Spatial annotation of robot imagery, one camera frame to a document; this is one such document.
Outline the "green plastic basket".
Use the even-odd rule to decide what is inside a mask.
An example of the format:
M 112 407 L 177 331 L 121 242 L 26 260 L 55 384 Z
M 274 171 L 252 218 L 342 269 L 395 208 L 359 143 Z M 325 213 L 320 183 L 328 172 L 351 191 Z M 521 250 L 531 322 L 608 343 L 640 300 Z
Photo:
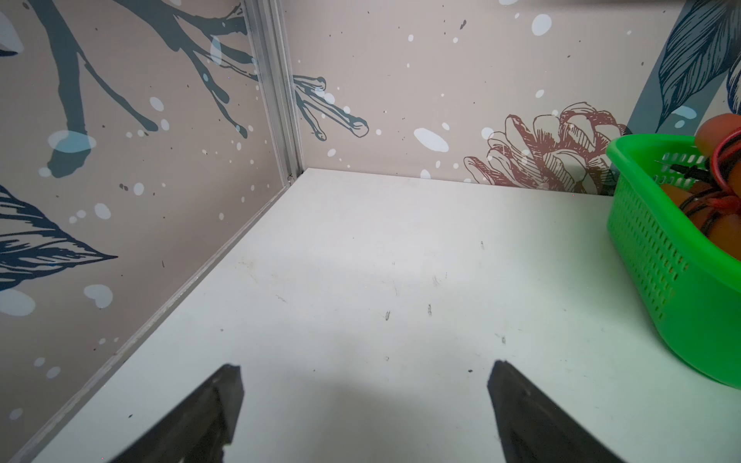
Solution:
M 625 135 L 607 148 L 619 171 L 609 235 L 664 343 L 709 378 L 740 386 L 740 262 L 717 248 L 663 191 L 704 166 L 691 136 Z

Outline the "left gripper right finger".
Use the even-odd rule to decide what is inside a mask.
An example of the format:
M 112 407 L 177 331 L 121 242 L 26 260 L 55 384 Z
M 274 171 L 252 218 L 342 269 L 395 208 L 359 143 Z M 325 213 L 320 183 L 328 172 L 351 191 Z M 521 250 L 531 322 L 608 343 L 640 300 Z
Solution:
M 505 461 L 621 461 L 513 364 L 496 361 L 487 389 Z

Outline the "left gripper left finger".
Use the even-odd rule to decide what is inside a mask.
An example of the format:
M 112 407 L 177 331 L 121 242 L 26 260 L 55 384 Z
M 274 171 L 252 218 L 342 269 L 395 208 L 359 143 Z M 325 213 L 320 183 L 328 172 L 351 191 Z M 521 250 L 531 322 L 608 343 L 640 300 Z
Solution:
M 220 463 L 243 399 L 241 368 L 225 364 L 112 461 Z

